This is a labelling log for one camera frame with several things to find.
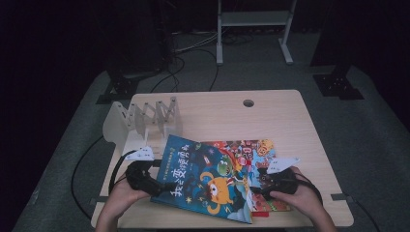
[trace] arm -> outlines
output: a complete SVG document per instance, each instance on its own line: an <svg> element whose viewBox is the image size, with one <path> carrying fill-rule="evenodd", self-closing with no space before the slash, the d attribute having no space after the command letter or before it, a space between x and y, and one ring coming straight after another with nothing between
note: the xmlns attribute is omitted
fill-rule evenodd
<svg viewBox="0 0 410 232"><path fill-rule="evenodd" d="M120 177L105 202L97 220L96 232L117 231L118 219L138 199L148 197L149 194L142 190L134 190L130 187L125 175Z"/></svg>
<svg viewBox="0 0 410 232"><path fill-rule="evenodd" d="M291 168L295 173L302 174L299 168ZM296 175L296 178L304 180L304 178L300 175ZM332 218L325 210L325 208L323 208L322 204L320 203L319 199L312 189L306 186L299 185L298 189L293 195L278 191L271 191L270 194L272 197L292 205L299 212L307 216L318 232L337 231Z"/></svg>

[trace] white tag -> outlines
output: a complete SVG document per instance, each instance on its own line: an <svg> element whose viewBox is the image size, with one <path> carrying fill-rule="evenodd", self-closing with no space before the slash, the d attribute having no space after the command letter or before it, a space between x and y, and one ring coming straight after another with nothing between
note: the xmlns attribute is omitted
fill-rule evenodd
<svg viewBox="0 0 410 232"><path fill-rule="evenodd" d="M274 174L283 171L284 169L298 163L301 159L299 158L273 158L269 163L268 170L266 173Z"/></svg>
<svg viewBox="0 0 410 232"><path fill-rule="evenodd" d="M139 149L138 151L129 154L126 156L126 160L147 160L147 161L153 161L154 158L154 153L153 149L149 146L144 147Z"/></svg>

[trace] left hand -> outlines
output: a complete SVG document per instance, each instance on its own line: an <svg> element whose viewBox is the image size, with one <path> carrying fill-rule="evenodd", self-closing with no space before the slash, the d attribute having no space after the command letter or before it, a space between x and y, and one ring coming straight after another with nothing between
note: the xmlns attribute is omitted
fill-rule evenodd
<svg viewBox="0 0 410 232"><path fill-rule="evenodd" d="M137 200L150 196L143 190L134 190L125 179L123 174L118 180L112 192L108 196L97 221L96 231L105 231L105 229L115 227L124 212Z"/></svg>

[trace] gray carpet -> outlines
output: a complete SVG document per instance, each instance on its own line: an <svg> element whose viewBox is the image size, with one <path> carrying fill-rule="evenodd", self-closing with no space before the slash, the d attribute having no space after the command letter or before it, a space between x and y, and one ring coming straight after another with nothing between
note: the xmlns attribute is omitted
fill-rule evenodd
<svg viewBox="0 0 410 232"><path fill-rule="evenodd" d="M253 36L253 41L225 46L224 64L212 91L296 89L301 92L331 165L343 191L358 200L372 215L381 231L407 231L410 228L410 134L376 91L371 79L352 67L347 75L365 97L341 101L322 97L313 74L329 73L332 67L309 66L319 34L289 36L289 49L295 63L287 66L278 46L278 35ZM177 36L179 47L203 38ZM215 54L215 46L201 47ZM179 92L208 91L217 71L214 58L197 50L179 55L184 68L176 74ZM170 69L181 67L174 60ZM140 82L137 93L149 93L164 72ZM93 231L89 219L76 207L71 195L72 174L87 148L102 136L104 118L110 105L96 104L108 76L96 77L84 96L61 139L33 197L14 231ZM154 92L169 92L172 78ZM88 215L94 211L114 145L103 139L81 161L74 177L74 193ZM370 218L356 204L349 204L355 222L339 231L375 231ZM287 231L313 231L292 228Z"/></svg>

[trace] book cover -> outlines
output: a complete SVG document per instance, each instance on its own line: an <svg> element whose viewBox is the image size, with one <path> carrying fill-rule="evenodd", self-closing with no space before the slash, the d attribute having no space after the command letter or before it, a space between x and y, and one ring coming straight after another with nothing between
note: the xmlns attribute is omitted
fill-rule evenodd
<svg viewBox="0 0 410 232"><path fill-rule="evenodd" d="M246 169L250 187L267 187L259 177L258 168L268 168L269 163L276 157L274 142L271 139L237 140L237 141L208 141L204 144L220 149L227 154L226 161L230 169ZM261 194L248 192L249 208L253 212L289 211L290 207L279 200L266 201Z"/></svg>
<svg viewBox="0 0 410 232"><path fill-rule="evenodd" d="M217 147L169 135L157 180L178 185L151 201L252 223L247 203L248 170L231 169L229 160Z"/></svg>

